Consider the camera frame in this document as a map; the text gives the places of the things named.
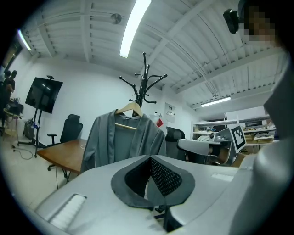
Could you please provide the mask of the person's right hand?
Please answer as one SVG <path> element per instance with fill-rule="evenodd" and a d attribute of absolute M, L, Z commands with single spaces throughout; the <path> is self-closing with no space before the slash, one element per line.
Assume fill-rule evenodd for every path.
<path fill-rule="evenodd" d="M 209 159 L 213 163 L 224 164 L 227 162 L 229 156 L 229 149 L 221 145 L 209 146 Z"/>

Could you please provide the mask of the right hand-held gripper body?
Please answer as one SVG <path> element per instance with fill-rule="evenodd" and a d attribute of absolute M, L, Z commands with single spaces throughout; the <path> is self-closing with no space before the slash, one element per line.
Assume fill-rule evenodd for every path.
<path fill-rule="evenodd" d="M 240 151 L 247 144 L 244 132 L 240 125 L 233 128 L 226 128 L 220 132 L 214 133 L 214 137 L 211 142 L 220 142 L 223 147 L 229 149 L 229 156 L 226 163 L 219 164 L 210 162 L 212 164 L 222 166 L 235 166 L 237 164 Z"/>

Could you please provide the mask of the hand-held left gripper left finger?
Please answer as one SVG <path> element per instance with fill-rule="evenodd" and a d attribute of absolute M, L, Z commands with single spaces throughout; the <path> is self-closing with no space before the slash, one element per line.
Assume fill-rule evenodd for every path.
<path fill-rule="evenodd" d="M 164 235 L 165 230 L 147 209 L 124 204 L 113 192 L 113 175 L 142 157 L 134 157 L 80 174 L 49 195 L 36 209 L 35 222 L 46 235 Z M 51 224 L 52 217 L 73 195 L 86 198 L 65 230 Z"/>

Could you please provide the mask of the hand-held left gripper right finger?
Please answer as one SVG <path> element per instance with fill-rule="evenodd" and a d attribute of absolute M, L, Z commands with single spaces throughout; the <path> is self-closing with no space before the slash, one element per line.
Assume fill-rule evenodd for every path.
<path fill-rule="evenodd" d="M 159 158 L 192 175 L 192 182 L 182 183 L 185 188 L 192 188 L 190 196 L 184 203 L 170 208 L 172 219 L 181 225 L 178 232 L 229 232 L 236 207 L 226 189 L 237 168 Z"/>

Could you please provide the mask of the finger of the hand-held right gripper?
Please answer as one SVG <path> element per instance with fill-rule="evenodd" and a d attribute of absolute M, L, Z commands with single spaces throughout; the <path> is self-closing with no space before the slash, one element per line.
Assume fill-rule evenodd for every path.
<path fill-rule="evenodd" d="M 221 143 L 187 139 L 178 140 L 178 149 L 184 151 L 186 161 L 197 164 L 209 164 L 210 145 L 221 145 Z"/>

